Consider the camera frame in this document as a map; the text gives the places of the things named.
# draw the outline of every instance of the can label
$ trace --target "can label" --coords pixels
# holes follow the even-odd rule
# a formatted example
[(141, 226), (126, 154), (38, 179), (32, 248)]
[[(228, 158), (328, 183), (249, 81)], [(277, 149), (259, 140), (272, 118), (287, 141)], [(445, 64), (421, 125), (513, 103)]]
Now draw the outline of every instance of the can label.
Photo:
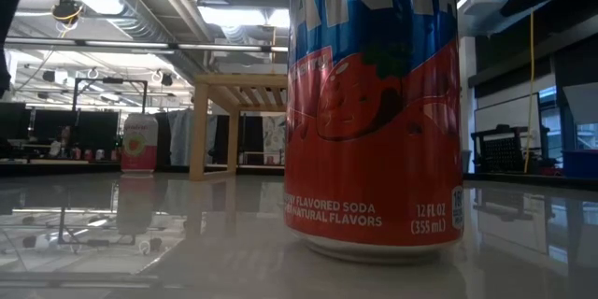
[(292, 0), (285, 221), (422, 246), (463, 231), (456, 0)]
[(152, 116), (130, 116), (124, 124), (122, 170), (153, 170), (156, 167), (158, 122)]

